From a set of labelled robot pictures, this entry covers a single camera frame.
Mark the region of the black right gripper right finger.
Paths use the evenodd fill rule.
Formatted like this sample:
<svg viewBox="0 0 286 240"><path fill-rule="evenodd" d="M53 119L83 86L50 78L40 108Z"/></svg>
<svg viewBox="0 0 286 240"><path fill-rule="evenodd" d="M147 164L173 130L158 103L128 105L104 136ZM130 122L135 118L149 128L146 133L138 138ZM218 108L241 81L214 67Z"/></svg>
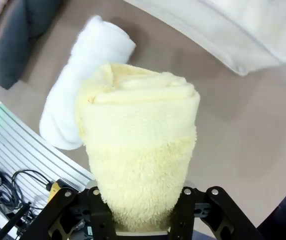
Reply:
<svg viewBox="0 0 286 240"><path fill-rule="evenodd" d="M170 240L190 240L195 219L209 227L217 240L263 240L229 194L219 186L205 192L185 186L170 217Z"/></svg>

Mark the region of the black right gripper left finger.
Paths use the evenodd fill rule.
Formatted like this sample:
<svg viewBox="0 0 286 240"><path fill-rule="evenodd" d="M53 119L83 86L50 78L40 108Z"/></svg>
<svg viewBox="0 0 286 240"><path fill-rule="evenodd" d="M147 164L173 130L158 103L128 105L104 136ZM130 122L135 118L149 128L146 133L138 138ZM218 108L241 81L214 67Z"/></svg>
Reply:
<svg viewBox="0 0 286 240"><path fill-rule="evenodd" d="M79 192L63 187L30 225L31 240L70 240L80 224L89 225L95 240L115 240L112 212L103 202L96 180Z"/></svg>

